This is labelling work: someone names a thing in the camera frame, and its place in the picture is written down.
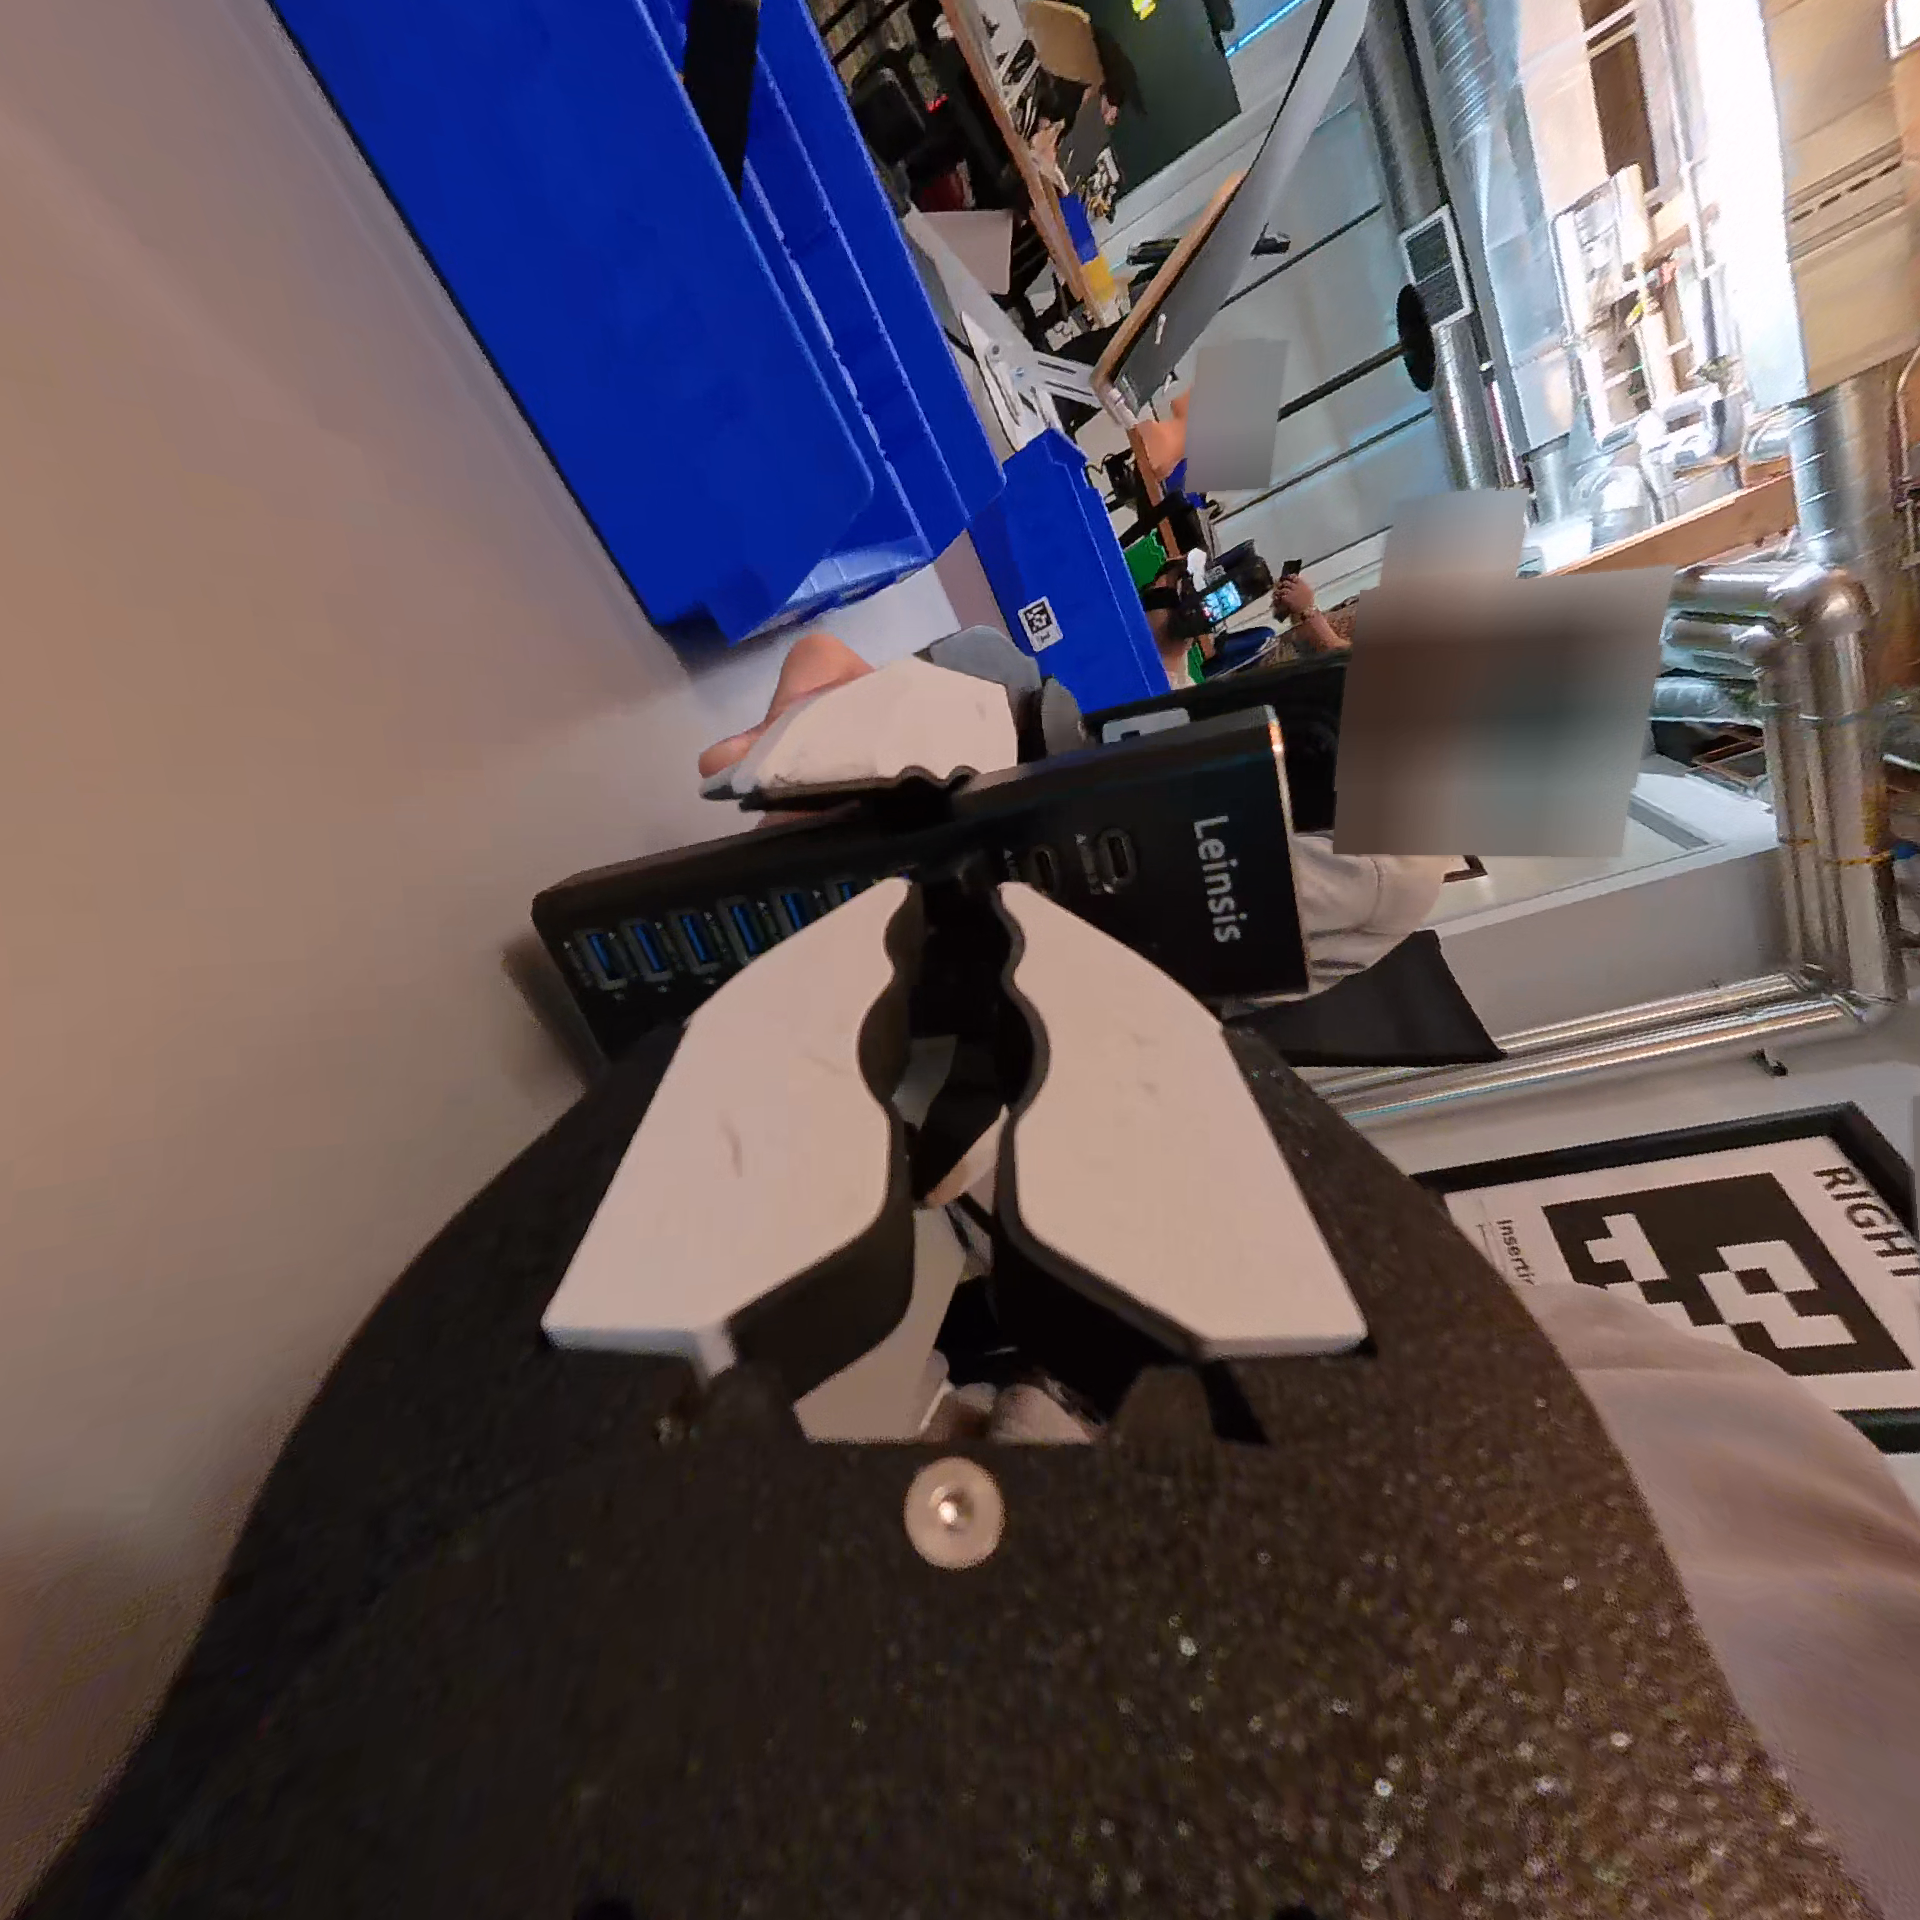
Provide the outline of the silver pipe run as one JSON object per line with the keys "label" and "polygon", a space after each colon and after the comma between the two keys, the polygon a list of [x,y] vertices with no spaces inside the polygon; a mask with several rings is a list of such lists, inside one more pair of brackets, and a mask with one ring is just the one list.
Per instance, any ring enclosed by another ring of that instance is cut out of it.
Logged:
{"label": "silver pipe run", "polygon": [[1506,1039],[1497,1065],[1333,1074],[1317,1099],[1341,1116],[1407,1120],[1703,1058],[1777,1058],[1790,1042],[1877,1026],[1909,999],[1872,663],[1909,628],[1892,582],[1910,563],[1910,378],[1914,358],[1887,358],[1790,402],[1797,550],[1694,563],[1670,592],[1670,637],[1727,637],[1720,649],[1746,663],[1762,693],[1788,967],[1538,1026]]}

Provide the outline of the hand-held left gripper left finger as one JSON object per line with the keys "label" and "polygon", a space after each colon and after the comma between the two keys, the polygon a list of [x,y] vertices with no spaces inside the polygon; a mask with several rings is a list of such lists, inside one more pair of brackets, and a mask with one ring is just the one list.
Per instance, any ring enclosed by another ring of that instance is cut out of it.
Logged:
{"label": "hand-held left gripper left finger", "polygon": [[916,962],[923,890],[881,877],[684,1026],[539,1313],[553,1347],[833,1379],[898,1328]]}

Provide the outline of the person's right hand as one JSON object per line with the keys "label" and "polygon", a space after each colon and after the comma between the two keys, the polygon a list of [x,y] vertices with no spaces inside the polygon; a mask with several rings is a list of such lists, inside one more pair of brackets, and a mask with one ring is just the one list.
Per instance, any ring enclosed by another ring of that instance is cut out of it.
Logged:
{"label": "person's right hand", "polygon": [[788,721],[788,715],[795,715],[846,681],[862,681],[872,672],[879,672],[872,663],[865,663],[858,649],[846,649],[830,629],[799,637],[778,664],[778,681],[773,681],[773,696],[770,696],[762,721],[753,721],[727,738],[715,738],[702,750],[702,762],[695,762],[702,793],[708,793],[720,779],[727,779],[770,730],[778,730]]}

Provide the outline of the blue plastic bin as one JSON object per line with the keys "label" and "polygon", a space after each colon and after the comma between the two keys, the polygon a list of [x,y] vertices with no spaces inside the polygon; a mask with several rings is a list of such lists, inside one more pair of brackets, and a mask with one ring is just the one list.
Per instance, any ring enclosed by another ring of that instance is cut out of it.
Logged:
{"label": "blue plastic bin", "polygon": [[762,3],[739,196],[684,91],[686,3],[272,14],[675,649],[865,600],[1004,494],[809,3]]}

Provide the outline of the framed black white tag poster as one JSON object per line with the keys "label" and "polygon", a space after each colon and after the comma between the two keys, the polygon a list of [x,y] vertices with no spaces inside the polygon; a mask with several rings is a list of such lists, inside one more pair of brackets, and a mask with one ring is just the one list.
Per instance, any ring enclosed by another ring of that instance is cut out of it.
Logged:
{"label": "framed black white tag poster", "polygon": [[1765,1356],[1880,1451],[1920,1451],[1910,1163],[1829,1101],[1420,1171],[1519,1282],[1642,1302]]}

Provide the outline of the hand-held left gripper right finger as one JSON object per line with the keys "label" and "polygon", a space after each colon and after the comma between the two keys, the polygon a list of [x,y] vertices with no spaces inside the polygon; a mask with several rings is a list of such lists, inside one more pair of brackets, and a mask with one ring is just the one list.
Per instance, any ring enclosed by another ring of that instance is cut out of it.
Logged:
{"label": "hand-held left gripper right finger", "polygon": [[1004,882],[1026,1039],[993,1211],[1045,1281],[1195,1356],[1341,1356],[1362,1305],[1222,1026],[1134,948]]}

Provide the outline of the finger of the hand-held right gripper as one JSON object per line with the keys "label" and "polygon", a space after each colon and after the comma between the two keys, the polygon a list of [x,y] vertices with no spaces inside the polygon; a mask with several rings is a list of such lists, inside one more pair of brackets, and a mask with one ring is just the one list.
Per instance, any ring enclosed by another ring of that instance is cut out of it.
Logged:
{"label": "finger of the hand-held right gripper", "polygon": [[1004,681],[934,663],[886,663],[770,730],[739,762],[739,809],[799,812],[910,783],[1009,773],[1020,727]]}

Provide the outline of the metallic black multiport USB hub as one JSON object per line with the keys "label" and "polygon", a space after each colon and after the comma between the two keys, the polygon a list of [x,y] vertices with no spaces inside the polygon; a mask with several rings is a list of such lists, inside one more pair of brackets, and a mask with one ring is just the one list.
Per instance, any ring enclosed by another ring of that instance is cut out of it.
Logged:
{"label": "metallic black multiport USB hub", "polygon": [[1312,990],[1269,703],[588,869],[534,899],[534,929],[591,1047],[618,1058],[886,877],[1031,882],[1214,1013]]}

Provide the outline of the blue bin with tag sticker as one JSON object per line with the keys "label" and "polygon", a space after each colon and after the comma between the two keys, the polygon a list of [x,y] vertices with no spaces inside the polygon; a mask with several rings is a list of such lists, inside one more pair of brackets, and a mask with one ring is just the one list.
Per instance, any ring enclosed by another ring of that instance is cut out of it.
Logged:
{"label": "blue bin with tag sticker", "polygon": [[1168,693],[1139,582],[1084,455],[1042,429],[1004,462],[1004,494],[969,527],[1009,637],[1082,708]]}

